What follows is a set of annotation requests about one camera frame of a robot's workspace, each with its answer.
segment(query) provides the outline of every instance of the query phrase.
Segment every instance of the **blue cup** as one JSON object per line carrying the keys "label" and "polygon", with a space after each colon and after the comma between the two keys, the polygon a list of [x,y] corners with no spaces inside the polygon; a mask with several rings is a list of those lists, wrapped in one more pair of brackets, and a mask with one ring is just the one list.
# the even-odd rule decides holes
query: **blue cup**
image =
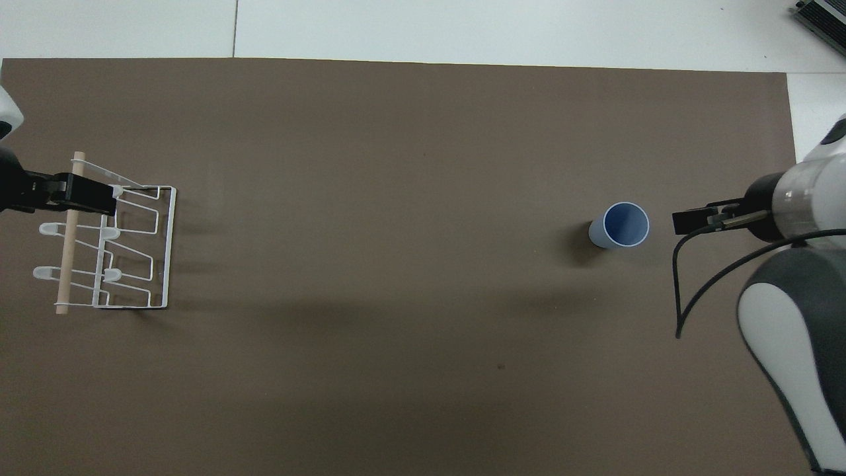
{"label": "blue cup", "polygon": [[649,217],[632,202],[614,203],[591,223],[588,235],[603,248],[631,248],[649,235]]}

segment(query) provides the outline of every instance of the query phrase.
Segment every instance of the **brown mat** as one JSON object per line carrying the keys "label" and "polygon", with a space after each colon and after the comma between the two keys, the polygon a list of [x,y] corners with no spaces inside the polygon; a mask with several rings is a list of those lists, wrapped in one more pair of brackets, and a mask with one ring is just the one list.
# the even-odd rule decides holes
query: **brown mat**
{"label": "brown mat", "polygon": [[[30,170],[179,189],[171,307],[53,314],[0,214],[3,474],[798,474],[742,270],[673,338],[670,213],[794,157],[785,76],[7,60]],[[635,249],[586,224],[631,200]],[[758,247],[698,238],[684,294]]]}

